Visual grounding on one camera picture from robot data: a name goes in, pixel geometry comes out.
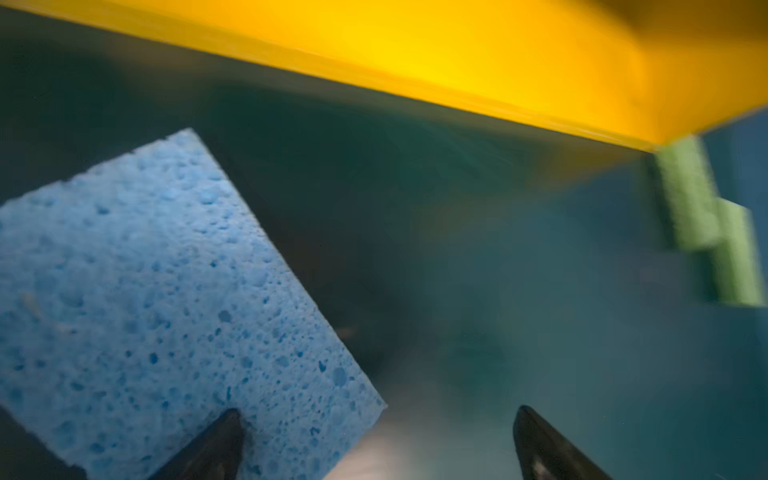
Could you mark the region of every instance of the dark teal surface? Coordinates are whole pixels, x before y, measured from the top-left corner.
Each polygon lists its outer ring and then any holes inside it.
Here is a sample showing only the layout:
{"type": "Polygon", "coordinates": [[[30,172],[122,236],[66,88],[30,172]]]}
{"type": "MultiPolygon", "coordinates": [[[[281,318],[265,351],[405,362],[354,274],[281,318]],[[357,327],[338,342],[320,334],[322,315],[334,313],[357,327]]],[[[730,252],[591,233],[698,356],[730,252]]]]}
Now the dark teal surface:
{"type": "Polygon", "coordinates": [[[617,480],[768,477],[756,310],[701,299],[637,164],[540,181],[562,144],[639,153],[7,10],[0,66],[0,201],[196,129],[390,404],[403,478],[520,478],[523,402],[617,480]]]}

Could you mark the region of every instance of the sponge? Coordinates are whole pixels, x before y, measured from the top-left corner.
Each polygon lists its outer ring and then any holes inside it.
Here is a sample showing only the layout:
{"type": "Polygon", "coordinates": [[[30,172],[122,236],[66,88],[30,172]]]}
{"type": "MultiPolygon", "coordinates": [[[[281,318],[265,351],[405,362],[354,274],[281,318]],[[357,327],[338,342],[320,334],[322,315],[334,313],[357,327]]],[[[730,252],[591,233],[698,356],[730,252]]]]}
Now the sponge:
{"type": "Polygon", "coordinates": [[[238,478],[322,478],[385,408],[197,135],[0,207],[0,402],[90,480],[228,408],[238,478]]]}
{"type": "Polygon", "coordinates": [[[664,198],[681,250],[707,250],[720,240],[719,194],[704,146],[695,135],[662,147],[656,154],[664,198]]]}
{"type": "Polygon", "coordinates": [[[718,214],[723,239],[713,249],[713,259],[720,301],[734,306],[765,306],[750,210],[721,198],[718,214]]]}

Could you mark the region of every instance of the green block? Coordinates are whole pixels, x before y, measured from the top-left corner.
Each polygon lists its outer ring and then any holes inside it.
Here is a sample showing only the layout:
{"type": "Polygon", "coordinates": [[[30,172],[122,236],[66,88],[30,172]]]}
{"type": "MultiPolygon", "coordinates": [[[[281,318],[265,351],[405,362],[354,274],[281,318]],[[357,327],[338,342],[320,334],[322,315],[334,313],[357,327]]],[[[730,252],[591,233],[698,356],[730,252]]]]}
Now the green block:
{"type": "Polygon", "coordinates": [[[722,238],[713,249],[720,301],[735,306],[765,306],[760,255],[750,209],[720,198],[722,238]]]}
{"type": "Polygon", "coordinates": [[[681,250],[698,251],[720,241],[717,187],[699,137],[689,135],[656,153],[664,198],[681,250]]]}

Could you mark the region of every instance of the green sponge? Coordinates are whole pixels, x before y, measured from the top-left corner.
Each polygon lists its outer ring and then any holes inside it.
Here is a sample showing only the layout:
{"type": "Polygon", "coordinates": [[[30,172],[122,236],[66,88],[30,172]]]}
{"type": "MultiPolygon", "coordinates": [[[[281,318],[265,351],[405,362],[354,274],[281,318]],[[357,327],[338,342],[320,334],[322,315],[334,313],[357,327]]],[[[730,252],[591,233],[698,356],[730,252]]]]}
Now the green sponge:
{"type": "Polygon", "coordinates": [[[697,251],[720,241],[719,194],[699,137],[689,135],[656,153],[664,198],[681,250],[697,251]]]}
{"type": "Polygon", "coordinates": [[[717,206],[723,236],[713,249],[713,259],[720,301],[736,306],[765,306],[750,209],[722,198],[717,206]]]}

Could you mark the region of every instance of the sponge edge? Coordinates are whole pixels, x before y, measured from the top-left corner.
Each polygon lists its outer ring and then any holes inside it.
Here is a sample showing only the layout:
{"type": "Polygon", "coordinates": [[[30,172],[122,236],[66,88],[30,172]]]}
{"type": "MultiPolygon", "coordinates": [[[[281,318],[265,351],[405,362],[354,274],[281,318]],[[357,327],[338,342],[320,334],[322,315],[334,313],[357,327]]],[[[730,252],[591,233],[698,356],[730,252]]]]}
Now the sponge edge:
{"type": "Polygon", "coordinates": [[[713,249],[720,301],[734,306],[765,306],[752,215],[748,208],[719,199],[723,239],[713,249]]]}
{"type": "Polygon", "coordinates": [[[90,480],[228,408],[238,478],[322,478],[385,408],[191,130],[10,200],[0,245],[0,402],[90,480]]]}
{"type": "Polygon", "coordinates": [[[681,138],[661,148],[656,159],[677,245],[686,251],[710,249],[720,241],[719,194],[701,140],[681,138]]]}

